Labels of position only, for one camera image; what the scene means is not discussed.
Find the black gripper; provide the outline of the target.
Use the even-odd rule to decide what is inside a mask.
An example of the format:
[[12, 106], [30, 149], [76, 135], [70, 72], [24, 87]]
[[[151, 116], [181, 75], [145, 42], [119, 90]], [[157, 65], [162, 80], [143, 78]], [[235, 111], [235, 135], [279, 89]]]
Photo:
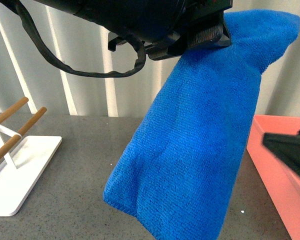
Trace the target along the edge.
[[219, 49], [232, 45], [224, 13], [231, 0], [109, 0], [108, 42], [115, 51], [129, 43], [138, 60], [165, 60], [190, 49]]

